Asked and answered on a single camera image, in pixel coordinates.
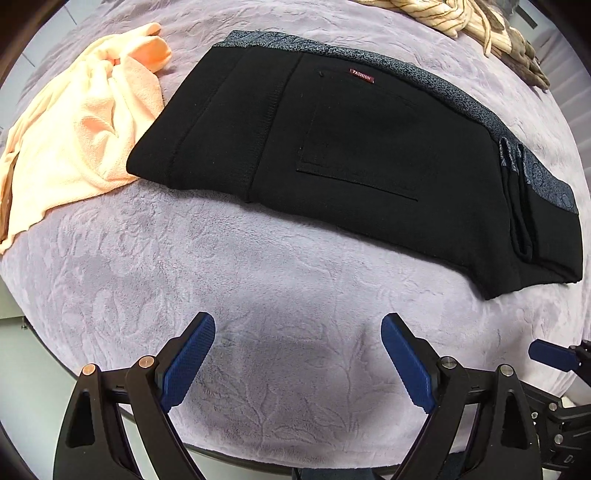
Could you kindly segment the black pants grey waistband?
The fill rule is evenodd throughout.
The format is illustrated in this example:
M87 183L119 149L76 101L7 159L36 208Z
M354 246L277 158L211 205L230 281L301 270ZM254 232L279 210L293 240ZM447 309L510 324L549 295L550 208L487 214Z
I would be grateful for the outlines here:
M373 52L233 31L126 168L414 251L487 299L583 276L571 187L473 97Z

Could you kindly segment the lavender embossed bed blanket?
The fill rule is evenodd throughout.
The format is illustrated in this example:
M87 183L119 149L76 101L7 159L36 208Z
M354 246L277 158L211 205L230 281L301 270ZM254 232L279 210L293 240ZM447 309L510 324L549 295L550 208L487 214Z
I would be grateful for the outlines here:
M151 22L172 51L160 76L165 97L233 30L286 32L431 71L492 110L572 187L581 223L590 223L581 158L551 94L469 38L351 1L104 1L40 63L16 112L93 41ZM425 415L381 345L388 313L467 367L508 363L555 395L574 375L530 360L530 342L567 345L590 331L588 280L485 301L440 264L221 194L146 181L48 213L3 255L1 276L75 371L128 366L196 313L211 313L215 343L172 421L188 444L283 465L403 459Z

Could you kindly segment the brown olive garment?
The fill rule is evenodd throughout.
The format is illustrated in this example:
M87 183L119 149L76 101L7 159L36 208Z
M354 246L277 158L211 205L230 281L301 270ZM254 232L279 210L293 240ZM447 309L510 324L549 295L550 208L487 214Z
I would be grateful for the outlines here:
M550 81L541 69L534 47L509 22L518 4L518 1L474 1L476 24L471 26L470 34L482 44L486 56L497 57L528 86L547 91Z

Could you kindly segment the orange fleece garment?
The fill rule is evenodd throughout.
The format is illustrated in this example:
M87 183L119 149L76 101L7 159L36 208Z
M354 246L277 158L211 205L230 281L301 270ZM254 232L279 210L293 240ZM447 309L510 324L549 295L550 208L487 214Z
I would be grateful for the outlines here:
M158 23L90 44L10 128L1 155L1 249L62 205L135 181L127 158L164 107L171 50Z

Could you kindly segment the cream striped garment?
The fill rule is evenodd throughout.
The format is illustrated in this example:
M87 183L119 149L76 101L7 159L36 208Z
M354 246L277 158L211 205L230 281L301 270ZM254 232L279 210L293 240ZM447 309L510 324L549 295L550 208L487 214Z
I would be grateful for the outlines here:
M502 16L485 1L360 0L359 4L402 12L453 39L464 31L482 45L486 56L491 53L510 54L513 50Z

